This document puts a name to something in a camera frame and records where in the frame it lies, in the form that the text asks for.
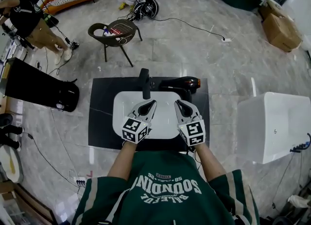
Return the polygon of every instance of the gray tile floor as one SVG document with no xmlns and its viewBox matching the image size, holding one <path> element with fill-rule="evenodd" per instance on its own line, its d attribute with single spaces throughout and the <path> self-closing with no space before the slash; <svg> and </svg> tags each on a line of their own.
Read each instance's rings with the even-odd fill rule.
<svg viewBox="0 0 311 225">
<path fill-rule="evenodd" d="M 260 18 L 254 13 L 232 8 L 221 0 L 157 0 L 160 11 L 156 18 L 177 17 L 191 25 L 220 33 L 232 42 L 193 29 L 177 20 L 154 21 L 144 18 L 137 22 L 138 35 L 125 49 L 134 68 L 118 48 L 108 48 L 104 62 L 101 43 L 87 34 L 96 22 L 109 24 L 128 10 L 119 11 L 116 0 L 96 0 L 59 13 L 59 28 L 80 43 L 70 62 L 54 77 L 72 81 L 80 88 L 80 100 L 73 113 L 59 112 L 24 103 L 23 125 L 31 133 L 40 150 L 51 164 L 68 180 L 75 172 L 86 176 L 106 175 L 117 152 L 92 148 L 87 143 L 88 108 L 92 79 L 97 77 L 138 76 L 148 68 L 151 76 L 195 76 L 208 78 L 210 100 L 210 148 L 226 170 L 240 168 L 253 190 L 261 216 L 274 216 L 271 208 L 283 172 L 291 159 L 286 156 L 265 165 L 245 161 L 235 155 L 236 117 L 239 101 L 252 96 L 250 79 L 254 77 L 259 93 L 267 91 L 311 96 L 308 59 L 303 51 L 291 53 L 271 46 L 262 30 Z M 45 50 L 37 50 L 27 59 L 31 65 L 39 60 L 46 70 Z M 48 53 L 49 68 L 55 68 Z M 77 188 L 62 179 L 41 157 L 33 141 L 23 137 L 20 152 L 25 173 L 22 183 L 40 201 L 49 206 L 59 220 L 70 217 L 78 204 Z M 281 209 L 286 199 L 306 183 L 311 151 L 296 154 L 275 197 Z"/>
</svg>

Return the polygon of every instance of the black countertop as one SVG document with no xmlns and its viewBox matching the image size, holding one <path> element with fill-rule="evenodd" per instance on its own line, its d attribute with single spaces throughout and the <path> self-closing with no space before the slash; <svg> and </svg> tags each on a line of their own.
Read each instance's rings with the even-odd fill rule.
<svg viewBox="0 0 311 225">
<path fill-rule="evenodd" d="M 175 79 L 173 77 L 152 77 L 151 91 L 159 90 L 162 80 Z M 122 91 L 141 91 L 137 77 L 95 78 L 93 79 L 91 101 L 88 119 L 88 145 L 121 149 L 123 139 L 117 135 L 112 127 L 112 112 L 115 96 Z M 201 87 L 192 94 L 192 103 L 197 106 L 205 123 L 206 143 L 209 144 L 209 101 L 207 79 L 201 79 Z M 137 146 L 137 151 L 174 150 L 186 151 L 187 145 L 178 135 L 173 139 L 144 139 Z"/>
</svg>

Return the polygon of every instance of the chair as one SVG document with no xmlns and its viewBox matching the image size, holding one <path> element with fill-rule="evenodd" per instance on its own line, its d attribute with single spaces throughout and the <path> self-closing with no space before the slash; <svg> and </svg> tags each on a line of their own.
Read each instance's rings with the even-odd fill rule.
<svg viewBox="0 0 311 225">
<path fill-rule="evenodd" d="M 98 29 L 104 30 L 108 29 L 111 33 L 112 29 L 116 29 L 119 32 L 121 32 L 120 35 L 116 36 L 96 36 L 94 35 L 94 32 Z M 123 51 L 126 59 L 130 63 L 130 65 L 133 67 L 133 64 L 129 57 L 127 56 L 123 45 L 127 44 L 129 41 L 132 40 L 132 38 L 135 36 L 136 30 L 138 30 L 138 34 L 140 37 L 140 40 L 142 41 L 141 35 L 140 35 L 140 30 L 139 28 L 130 20 L 127 19 L 119 19 L 116 21 L 113 21 L 109 25 L 101 24 L 101 23 L 96 23 L 90 26 L 88 29 L 88 34 L 95 38 L 96 40 L 100 41 L 102 44 L 104 44 L 104 53 L 105 53 L 105 62 L 107 62 L 107 54 L 106 54 L 106 48 L 108 46 L 110 47 L 120 47 L 121 50 Z"/>
</svg>

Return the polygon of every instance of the khaki shorts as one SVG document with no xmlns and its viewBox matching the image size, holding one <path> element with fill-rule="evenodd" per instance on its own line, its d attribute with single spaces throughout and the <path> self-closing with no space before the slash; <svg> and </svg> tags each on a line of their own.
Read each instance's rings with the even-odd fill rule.
<svg viewBox="0 0 311 225">
<path fill-rule="evenodd" d="M 34 28 L 31 34 L 26 37 L 26 39 L 29 43 L 38 47 L 39 49 L 47 45 L 54 46 L 57 42 L 57 36 L 50 30 L 43 19 L 40 19 L 37 26 Z"/>
</svg>

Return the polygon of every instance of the black faucet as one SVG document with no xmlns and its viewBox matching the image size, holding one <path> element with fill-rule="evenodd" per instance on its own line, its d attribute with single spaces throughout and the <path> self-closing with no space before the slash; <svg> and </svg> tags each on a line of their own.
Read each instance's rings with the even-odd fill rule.
<svg viewBox="0 0 311 225">
<path fill-rule="evenodd" d="M 150 99 L 150 77 L 149 70 L 142 68 L 139 74 L 138 84 L 142 88 L 142 97 L 144 100 Z"/>
</svg>

